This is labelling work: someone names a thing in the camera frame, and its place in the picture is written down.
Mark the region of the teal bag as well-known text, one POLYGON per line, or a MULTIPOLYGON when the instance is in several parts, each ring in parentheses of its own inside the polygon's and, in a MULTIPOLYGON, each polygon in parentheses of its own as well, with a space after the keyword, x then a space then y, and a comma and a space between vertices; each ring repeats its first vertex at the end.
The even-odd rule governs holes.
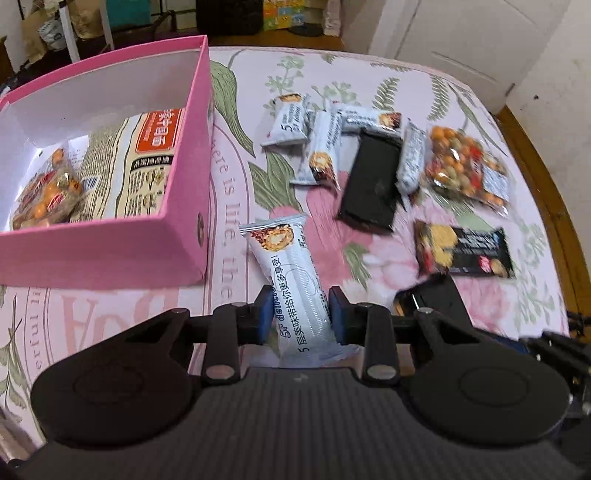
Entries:
POLYGON ((110 26, 143 26, 151 23, 149 0, 107 0, 106 10, 110 26))

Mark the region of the white snack bar top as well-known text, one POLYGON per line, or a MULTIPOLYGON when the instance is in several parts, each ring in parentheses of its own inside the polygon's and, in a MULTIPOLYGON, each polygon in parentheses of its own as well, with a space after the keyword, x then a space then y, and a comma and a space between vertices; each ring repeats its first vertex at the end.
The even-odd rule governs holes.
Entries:
POLYGON ((342 132, 358 134, 362 131, 383 136, 401 136, 402 115, 399 112, 348 105, 335 102, 331 112, 342 116, 342 132))

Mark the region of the white snack bar wrapper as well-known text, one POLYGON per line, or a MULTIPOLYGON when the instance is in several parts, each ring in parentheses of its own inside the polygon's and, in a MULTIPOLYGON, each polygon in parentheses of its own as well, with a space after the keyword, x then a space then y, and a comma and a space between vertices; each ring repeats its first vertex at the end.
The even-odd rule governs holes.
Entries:
POLYGON ((330 366, 359 351, 335 340, 328 299, 304 235, 307 220, 297 214, 239 226, 273 287, 280 364, 290 368, 330 366))

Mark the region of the floral bed sheet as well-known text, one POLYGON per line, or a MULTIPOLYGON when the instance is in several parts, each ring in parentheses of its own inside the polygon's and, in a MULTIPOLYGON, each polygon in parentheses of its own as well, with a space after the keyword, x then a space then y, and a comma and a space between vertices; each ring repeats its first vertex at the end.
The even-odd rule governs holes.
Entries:
POLYGON ((514 277, 462 277, 458 289, 472 323, 511 338, 567 331, 565 305, 538 208, 493 119, 465 87, 423 69, 369 58, 272 49, 211 51, 219 97, 213 143, 213 251, 205 283, 158 291, 73 291, 6 287, 1 291, 1 411, 32 437, 34 379, 52 363, 173 307, 195 315, 249 300, 263 284, 239 234, 242 223, 304 212, 305 237, 325 287, 353 302, 392 306, 416 285, 414 223, 503 229, 514 277), (299 155, 264 151, 256 126, 270 126, 270 99, 281 92, 311 96, 315 107, 392 107, 420 127, 465 127, 505 164, 507 215, 432 193, 400 205, 394 169, 379 144, 342 138, 339 185, 297 186, 299 155))

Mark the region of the black snack packet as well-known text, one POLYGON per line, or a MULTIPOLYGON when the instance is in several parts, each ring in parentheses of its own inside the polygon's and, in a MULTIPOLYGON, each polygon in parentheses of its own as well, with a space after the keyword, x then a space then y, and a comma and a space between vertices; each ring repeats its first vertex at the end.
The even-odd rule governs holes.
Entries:
POLYGON ((393 231, 402 195, 396 186, 403 141, 363 132, 339 205, 338 218, 352 228, 378 234, 393 231))

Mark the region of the clear bag mixed nuts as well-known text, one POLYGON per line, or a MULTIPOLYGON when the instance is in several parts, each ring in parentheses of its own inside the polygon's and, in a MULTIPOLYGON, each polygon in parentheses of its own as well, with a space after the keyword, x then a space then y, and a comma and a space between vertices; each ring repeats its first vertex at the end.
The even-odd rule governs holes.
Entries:
POLYGON ((424 179, 439 194, 509 213, 511 183, 505 163, 462 130, 429 130, 424 179))

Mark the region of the white door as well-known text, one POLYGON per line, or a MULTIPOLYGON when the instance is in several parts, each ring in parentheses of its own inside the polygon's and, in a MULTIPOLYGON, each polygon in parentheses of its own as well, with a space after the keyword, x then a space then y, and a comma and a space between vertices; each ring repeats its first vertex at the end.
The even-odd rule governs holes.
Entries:
POLYGON ((447 73, 498 113, 556 72, 548 49, 574 4, 387 1, 369 53, 447 73))

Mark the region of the black suitcase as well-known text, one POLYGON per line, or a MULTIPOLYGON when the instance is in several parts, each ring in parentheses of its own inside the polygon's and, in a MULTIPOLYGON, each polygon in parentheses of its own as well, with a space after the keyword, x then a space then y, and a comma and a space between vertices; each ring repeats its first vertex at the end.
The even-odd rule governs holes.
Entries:
POLYGON ((262 0, 197 0, 195 21, 200 34, 246 36, 263 29, 262 0))

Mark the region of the black orange snack bar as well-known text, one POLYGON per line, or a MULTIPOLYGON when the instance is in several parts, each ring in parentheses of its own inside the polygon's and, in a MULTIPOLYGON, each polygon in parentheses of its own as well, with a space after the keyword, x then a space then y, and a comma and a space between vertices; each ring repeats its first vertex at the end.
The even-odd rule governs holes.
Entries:
POLYGON ((416 221, 416 258, 423 275, 513 278, 505 231, 472 230, 416 221))

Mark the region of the folding side table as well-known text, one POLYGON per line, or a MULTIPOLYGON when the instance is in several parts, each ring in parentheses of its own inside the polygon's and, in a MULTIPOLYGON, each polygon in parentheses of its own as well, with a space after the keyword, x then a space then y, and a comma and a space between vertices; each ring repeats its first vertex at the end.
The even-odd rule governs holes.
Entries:
POLYGON ((92 40, 103 36, 106 46, 100 52, 104 53, 115 49, 105 0, 61 0, 58 2, 57 13, 72 63, 81 60, 77 46, 79 38, 92 40))

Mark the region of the colourful cardboard box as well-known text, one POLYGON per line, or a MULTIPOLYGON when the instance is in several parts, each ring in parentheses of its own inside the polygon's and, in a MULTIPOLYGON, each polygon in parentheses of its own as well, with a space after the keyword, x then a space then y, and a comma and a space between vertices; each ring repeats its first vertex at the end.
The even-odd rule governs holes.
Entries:
POLYGON ((290 29, 304 25, 304 0, 263 0, 263 30, 290 29))

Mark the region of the pink cardboard box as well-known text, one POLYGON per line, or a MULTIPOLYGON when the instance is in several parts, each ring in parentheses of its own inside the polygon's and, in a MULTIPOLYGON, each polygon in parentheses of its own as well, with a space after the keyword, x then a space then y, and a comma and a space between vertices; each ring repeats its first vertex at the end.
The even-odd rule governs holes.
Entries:
POLYGON ((208 42, 101 54, 1 101, 1 281, 63 289, 204 280, 208 42))

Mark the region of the clear bag of nuts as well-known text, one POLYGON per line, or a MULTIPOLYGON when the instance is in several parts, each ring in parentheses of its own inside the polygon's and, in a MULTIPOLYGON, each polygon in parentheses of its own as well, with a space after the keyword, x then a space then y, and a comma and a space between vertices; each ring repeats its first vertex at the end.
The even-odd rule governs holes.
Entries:
POLYGON ((28 181, 15 202, 13 231, 67 221, 84 192, 67 146, 55 149, 28 181))

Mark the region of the large white orange snack bag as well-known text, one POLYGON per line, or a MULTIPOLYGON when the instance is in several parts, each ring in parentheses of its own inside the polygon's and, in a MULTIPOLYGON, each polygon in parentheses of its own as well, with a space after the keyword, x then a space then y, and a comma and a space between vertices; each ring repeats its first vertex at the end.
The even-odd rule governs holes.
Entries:
POLYGON ((69 221, 157 214, 184 112, 145 112, 91 132, 79 164, 84 192, 69 221))

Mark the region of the white snack bar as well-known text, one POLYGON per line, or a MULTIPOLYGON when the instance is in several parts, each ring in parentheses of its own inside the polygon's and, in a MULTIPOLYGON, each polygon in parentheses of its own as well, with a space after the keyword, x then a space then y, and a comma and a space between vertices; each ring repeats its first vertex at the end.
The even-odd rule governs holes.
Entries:
POLYGON ((412 121, 407 124, 396 182, 398 191, 404 196, 412 195, 419 188, 425 166, 426 137, 426 131, 412 121))
POLYGON ((402 115, 399 112, 348 105, 335 102, 331 112, 342 116, 342 132, 358 134, 362 131, 383 136, 401 136, 402 115))
POLYGON ((339 153, 341 152, 342 115, 317 111, 311 116, 310 140, 297 174, 290 180, 295 186, 324 186, 339 191, 339 153))
POLYGON ((308 95, 287 93, 274 99, 276 117, 263 147, 301 145, 308 141, 308 95))

